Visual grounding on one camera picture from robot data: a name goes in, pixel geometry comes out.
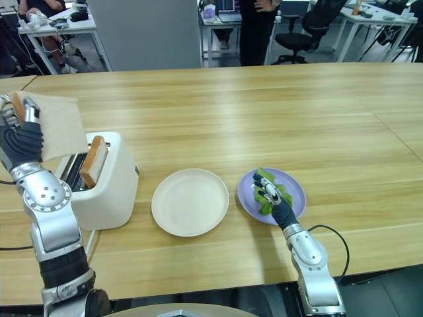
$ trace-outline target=purple plate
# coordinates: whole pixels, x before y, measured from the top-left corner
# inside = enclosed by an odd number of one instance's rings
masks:
[[[275,175],[276,184],[285,186],[286,192],[292,196],[293,212],[295,213],[297,219],[300,218],[304,213],[305,206],[307,204],[305,192],[301,185],[294,177],[282,172],[281,170],[276,170],[275,168],[264,168],[264,170]],[[244,209],[247,210],[247,213],[252,215],[255,219],[262,221],[263,223],[268,223],[269,225],[277,225],[272,214],[264,216],[259,212],[261,204],[254,198],[254,180],[252,179],[255,171],[256,170],[251,170],[246,173],[239,182],[239,201],[243,205]]]

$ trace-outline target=black pants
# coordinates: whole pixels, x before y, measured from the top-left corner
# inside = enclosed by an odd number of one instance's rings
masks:
[[[273,23],[273,20],[243,19],[239,39],[241,66],[264,65]]]
[[[213,30],[217,36],[219,42],[229,42],[229,38],[231,37],[232,28],[218,28]]]

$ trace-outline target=empty plate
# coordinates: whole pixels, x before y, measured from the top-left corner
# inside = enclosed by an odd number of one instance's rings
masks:
[[[265,171],[272,173],[275,176],[275,183],[285,186],[286,192],[292,196],[292,209],[295,216],[300,218],[304,213],[307,200],[305,198],[305,192],[301,185],[295,180],[291,175],[282,172],[281,170],[276,170],[275,168],[264,168]],[[238,198],[241,202],[241,205],[244,209],[252,215],[255,219],[262,221],[263,223],[268,223],[269,225],[277,225],[275,219],[273,219],[272,214],[262,215],[259,210],[261,209],[261,204],[254,198],[254,180],[252,176],[256,170],[251,170],[246,173],[241,179],[238,185]]]
[[[151,201],[156,223],[175,236],[198,236],[216,227],[229,206],[223,180],[197,168],[180,170],[157,186]]]

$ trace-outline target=computer monitor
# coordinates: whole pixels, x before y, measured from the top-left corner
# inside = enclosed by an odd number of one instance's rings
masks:
[[[239,12],[239,0],[217,0],[216,9],[218,12]]]

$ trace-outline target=wall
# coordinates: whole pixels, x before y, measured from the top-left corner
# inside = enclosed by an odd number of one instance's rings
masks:
[[[114,71],[198,68],[196,0],[88,0]]]

